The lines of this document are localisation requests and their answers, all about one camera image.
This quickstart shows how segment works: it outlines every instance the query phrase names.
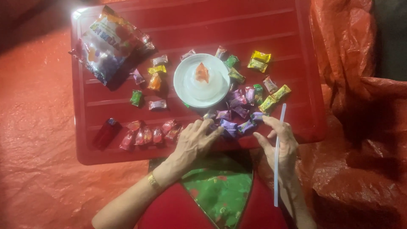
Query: white bowl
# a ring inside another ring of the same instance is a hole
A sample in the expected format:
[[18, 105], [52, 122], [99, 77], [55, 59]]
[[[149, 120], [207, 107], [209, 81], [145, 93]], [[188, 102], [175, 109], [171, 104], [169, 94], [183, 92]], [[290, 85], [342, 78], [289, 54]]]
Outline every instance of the white bowl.
[[[208, 69], [209, 82], [195, 80], [195, 71], [200, 63]], [[174, 73], [174, 89], [186, 104], [206, 108], [220, 102], [230, 86], [229, 71], [218, 58], [199, 53], [184, 59]]]

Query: red plastic tray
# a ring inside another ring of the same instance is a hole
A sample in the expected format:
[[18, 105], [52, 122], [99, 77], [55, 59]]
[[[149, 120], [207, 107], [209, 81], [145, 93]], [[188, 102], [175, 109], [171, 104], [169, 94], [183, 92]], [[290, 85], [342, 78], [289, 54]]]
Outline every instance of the red plastic tray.
[[[151, 112], [129, 103], [132, 90], [139, 89], [129, 78], [116, 91], [104, 87], [76, 59], [72, 59], [77, 157], [84, 165], [136, 161], [168, 156], [175, 148], [148, 146], [133, 152], [119, 149], [125, 135], [122, 130], [104, 151], [95, 149], [91, 142], [101, 125], [108, 118], [115, 118], [123, 126], [144, 120], [149, 126], [160, 126], [170, 119], [184, 125], [200, 116], [187, 108], [175, 93], [173, 73], [180, 63], [179, 56], [195, 49], [197, 53], [214, 55], [222, 45], [241, 61], [240, 73], [247, 78], [246, 85], [262, 84], [263, 73], [245, 66], [253, 50], [272, 53], [274, 61], [268, 73], [279, 85], [287, 84], [292, 92], [287, 98], [285, 121], [300, 143], [320, 141], [325, 136], [326, 119], [317, 62], [309, 24], [309, 3], [303, 0], [149, 0], [108, 4], [123, 18], [149, 34], [158, 53], [167, 54], [172, 65], [167, 68], [169, 110]], [[101, 13], [103, 6], [77, 10], [72, 14], [72, 47], [81, 34]], [[146, 80], [150, 62], [138, 66]], [[156, 94], [143, 89], [145, 100], [157, 100]], [[279, 117], [281, 105], [272, 116]], [[238, 115], [234, 121], [245, 122]], [[271, 129], [262, 124], [257, 131], [266, 135]], [[214, 150], [257, 148], [257, 140], [249, 135], [237, 142], [219, 140]]]

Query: clear straw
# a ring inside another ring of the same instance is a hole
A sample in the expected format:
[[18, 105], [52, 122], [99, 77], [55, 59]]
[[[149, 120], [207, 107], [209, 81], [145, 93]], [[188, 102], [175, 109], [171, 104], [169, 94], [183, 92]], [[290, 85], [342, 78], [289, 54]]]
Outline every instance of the clear straw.
[[[285, 109], [287, 104], [284, 103], [281, 109], [280, 122], [284, 122]], [[278, 151], [280, 149], [280, 139], [276, 139], [276, 151], [274, 152], [274, 206], [278, 207]]]

